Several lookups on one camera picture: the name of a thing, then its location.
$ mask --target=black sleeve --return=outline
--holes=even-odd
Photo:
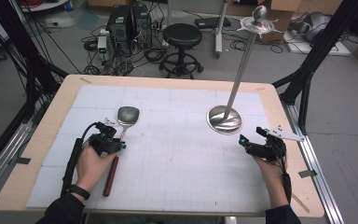
[[[299,224],[300,219],[290,205],[266,210],[266,224]]]
[[[78,224],[82,217],[83,208],[83,203],[74,195],[67,193],[54,201],[46,209],[45,216],[36,224]]]

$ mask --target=hand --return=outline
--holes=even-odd
[[[266,162],[254,157],[255,162],[260,167],[261,175],[266,182],[266,188],[268,191],[269,202],[271,207],[279,207],[289,204],[284,193],[283,181],[282,181],[282,169],[279,167],[277,161]]]
[[[92,146],[88,145],[84,147],[76,165],[76,185],[88,192],[91,192],[115,156],[116,153],[112,153],[102,158],[98,156],[97,152]],[[81,202],[84,201],[84,199],[79,195],[75,193],[73,193],[73,195],[76,196]]]

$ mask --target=wooden handle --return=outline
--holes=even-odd
[[[113,185],[113,179],[115,178],[116,168],[118,164],[118,156],[115,156],[115,158],[112,161],[112,166],[110,167],[109,176],[106,179],[105,188],[103,190],[103,196],[107,197],[110,194],[110,189]]]

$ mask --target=spoon head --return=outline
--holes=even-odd
[[[117,112],[117,121],[120,125],[134,125],[139,118],[139,109],[132,106],[122,106]]]

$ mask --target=black metal pole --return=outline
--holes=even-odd
[[[302,92],[298,124],[303,134],[307,134],[306,118],[312,77],[357,14],[358,0],[343,0],[297,71],[272,83],[275,88],[290,83],[284,93],[280,95],[281,100],[289,105],[293,105],[297,96]]]

